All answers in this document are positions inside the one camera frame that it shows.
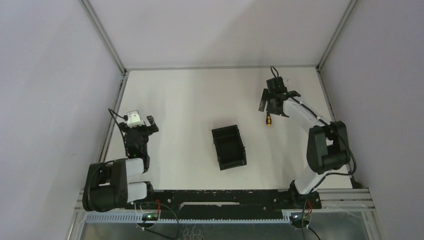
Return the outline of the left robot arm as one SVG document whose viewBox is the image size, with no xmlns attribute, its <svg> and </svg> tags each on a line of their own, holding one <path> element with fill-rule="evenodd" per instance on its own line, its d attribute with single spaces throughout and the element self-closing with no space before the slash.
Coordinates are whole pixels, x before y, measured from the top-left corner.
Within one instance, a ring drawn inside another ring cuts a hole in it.
<svg viewBox="0 0 424 240">
<path fill-rule="evenodd" d="M 126 156 L 89 166 L 82 195 L 84 210 L 108 212 L 135 201 L 145 209 L 155 205 L 157 196 L 149 181 L 129 182 L 130 177 L 144 174 L 150 168 L 147 144 L 159 128 L 153 116 L 149 115 L 147 120 L 149 124 L 133 111 L 119 123 Z"/>
</svg>

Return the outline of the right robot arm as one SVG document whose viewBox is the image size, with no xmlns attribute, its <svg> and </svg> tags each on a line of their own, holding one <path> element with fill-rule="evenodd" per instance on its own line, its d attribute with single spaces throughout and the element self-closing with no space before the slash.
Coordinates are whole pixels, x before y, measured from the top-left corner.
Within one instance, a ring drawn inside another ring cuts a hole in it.
<svg viewBox="0 0 424 240">
<path fill-rule="evenodd" d="M 342 121 L 326 122 L 303 102 L 296 91 L 264 89 L 259 111 L 294 119 L 308 134 L 306 161 L 302 174 L 290 185 L 289 203 L 302 208 L 309 195 L 330 175 L 340 175 L 341 167 L 354 163 L 347 128 Z"/>
</svg>

